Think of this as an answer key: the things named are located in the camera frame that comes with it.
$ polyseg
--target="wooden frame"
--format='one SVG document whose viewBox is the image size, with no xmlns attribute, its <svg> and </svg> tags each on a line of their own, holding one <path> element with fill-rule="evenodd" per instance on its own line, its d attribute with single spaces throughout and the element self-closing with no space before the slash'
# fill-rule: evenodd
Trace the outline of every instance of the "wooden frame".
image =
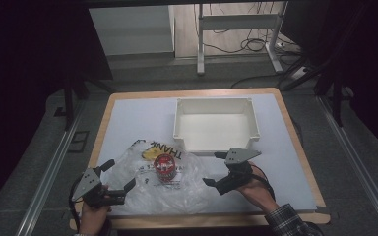
<svg viewBox="0 0 378 236">
<path fill-rule="evenodd" d="M 243 94 L 266 94 L 271 93 L 275 96 L 279 109 L 287 126 L 288 132 L 292 139 L 294 148 L 297 152 L 302 169 L 311 188 L 317 207 L 326 208 L 324 199 L 318 188 L 311 167 L 309 166 L 305 152 L 296 135 L 293 124 L 290 120 L 287 108 L 281 93 L 276 88 L 242 88 L 242 89 L 208 89 L 208 90 L 180 90 L 180 91 L 150 91 L 150 92 L 128 92 L 115 93 L 107 103 L 102 122 L 99 127 L 94 149 L 89 161 L 89 167 L 96 167 L 102 147 L 103 139 L 111 117 L 111 111 L 115 100 L 120 99 L 145 99 L 161 97 L 191 97 L 191 96 L 225 96 L 225 95 L 243 95 Z M 82 205 L 77 204 L 77 210 L 80 211 Z M 299 214 L 305 221 L 324 224 L 330 221 L 330 215 L 324 212 L 310 211 Z M 234 227 L 234 226 L 254 226 L 266 225 L 267 221 L 263 214 L 251 213 L 227 213 L 227 214 L 192 214 L 192 215 L 174 215 L 174 216 L 115 216 L 111 218 L 114 229 L 150 229 L 150 228 L 199 228 L 199 227 Z M 71 220 L 71 227 L 76 225 Z"/>
</svg>

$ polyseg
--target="white wall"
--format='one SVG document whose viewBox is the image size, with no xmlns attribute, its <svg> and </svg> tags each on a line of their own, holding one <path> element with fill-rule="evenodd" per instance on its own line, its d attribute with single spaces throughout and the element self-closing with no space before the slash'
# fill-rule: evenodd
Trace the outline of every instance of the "white wall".
<svg viewBox="0 0 378 236">
<path fill-rule="evenodd" d="M 90 13 L 107 56 L 174 51 L 172 6 L 101 8 Z"/>
</svg>

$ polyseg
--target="metal frame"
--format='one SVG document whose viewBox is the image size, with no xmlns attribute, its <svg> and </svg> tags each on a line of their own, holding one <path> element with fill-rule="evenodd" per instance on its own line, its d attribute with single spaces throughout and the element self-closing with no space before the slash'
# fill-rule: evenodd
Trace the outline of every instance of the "metal frame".
<svg viewBox="0 0 378 236">
<path fill-rule="evenodd" d="M 202 76 L 205 74 L 204 30 L 273 29 L 270 42 L 266 43 L 266 50 L 276 73 L 282 73 L 284 69 L 276 56 L 275 44 L 281 30 L 286 6 L 287 2 L 283 2 L 277 14 L 204 16 L 203 4 L 199 4 L 198 75 Z"/>
<path fill-rule="evenodd" d="M 348 135 L 345 129 L 339 126 L 335 120 L 335 118 L 331 115 L 331 107 L 328 103 L 327 99 L 321 96 L 316 97 L 317 102 L 320 104 L 321 109 L 323 110 L 328 123 L 330 124 L 334 134 L 336 135 L 340 145 L 342 146 L 346 157 L 352 168 L 355 171 L 358 179 L 360 180 L 361 185 L 363 186 L 364 190 L 368 198 L 370 199 L 371 203 L 375 207 L 378 213 L 378 187 L 373 178 L 371 177 L 369 171 L 367 170 L 366 166 L 364 165 L 363 161 L 361 160 L 357 150 L 352 145 L 351 141 L 348 138 Z"/>
<path fill-rule="evenodd" d="M 48 167 L 42 176 L 41 182 L 39 183 L 38 188 L 31 199 L 29 208 L 24 214 L 23 220 L 21 221 L 16 233 L 17 236 L 32 235 L 36 222 L 38 221 L 38 218 L 44 207 L 45 201 L 47 200 L 48 194 L 50 193 L 51 187 L 53 186 L 54 180 L 56 179 L 61 163 L 64 160 L 67 148 L 69 147 L 79 121 L 82 118 L 85 105 L 85 101 L 78 101 L 75 109 L 76 118 L 73 120 L 70 129 L 64 132 L 63 138 L 60 141 L 56 152 L 51 158 L 50 163 L 48 164 Z"/>
</svg>

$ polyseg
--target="metal rail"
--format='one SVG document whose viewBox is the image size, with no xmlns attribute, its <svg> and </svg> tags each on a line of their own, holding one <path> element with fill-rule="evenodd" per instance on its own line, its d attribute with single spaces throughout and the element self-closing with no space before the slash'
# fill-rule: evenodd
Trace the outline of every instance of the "metal rail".
<svg viewBox="0 0 378 236">
<path fill-rule="evenodd" d="M 48 164 L 48 167 L 45 170 L 45 173 L 41 179 L 41 182 L 39 183 L 38 188 L 35 191 L 34 196 L 32 197 L 29 208 L 27 209 L 27 212 L 24 215 L 23 220 L 21 221 L 20 227 L 18 228 L 18 231 L 16 233 L 17 236 L 32 235 L 36 222 L 38 221 L 39 215 L 41 214 L 45 201 L 47 200 L 48 194 L 51 190 L 51 187 L 53 186 L 54 180 L 60 169 L 60 165 L 63 162 L 67 148 L 73 138 L 78 123 L 82 117 L 82 112 L 85 108 L 85 105 L 85 101 L 78 101 L 75 110 L 75 120 L 73 121 L 73 124 L 70 127 L 70 129 L 64 132 L 63 138 L 60 141 L 60 144 L 57 147 L 56 152 L 51 158 L 50 163 Z"/>
<path fill-rule="evenodd" d="M 331 115 L 331 107 L 327 99 L 317 96 L 317 101 L 320 103 L 321 108 L 323 109 L 325 116 L 330 123 L 331 128 L 333 129 L 337 139 L 339 140 L 348 160 L 354 169 L 358 179 L 361 182 L 366 194 L 368 195 L 370 201 L 373 203 L 377 213 L 378 213 L 378 187 L 370 173 L 367 171 L 364 163 L 361 161 L 358 152 L 355 150 L 351 141 L 349 140 L 346 131 L 337 125 L 337 122 L 334 120 Z"/>
</svg>

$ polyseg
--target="black curtain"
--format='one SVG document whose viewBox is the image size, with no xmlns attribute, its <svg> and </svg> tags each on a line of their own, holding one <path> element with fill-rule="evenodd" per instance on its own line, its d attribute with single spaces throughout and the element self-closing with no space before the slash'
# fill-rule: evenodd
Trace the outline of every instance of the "black curtain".
<svg viewBox="0 0 378 236">
<path fill-rule="evenodd" d="M 64 80 L 82 76 L 112 79 L 87 8 L 0 1 L 0 189 L 39 126 L 46 99 Z"/>
<path fill-rule="evenodd" d="M 345 52 L 345 86 L 351 107 L 378 138 L 378 1 L 372 1 Z"/>
</svg>

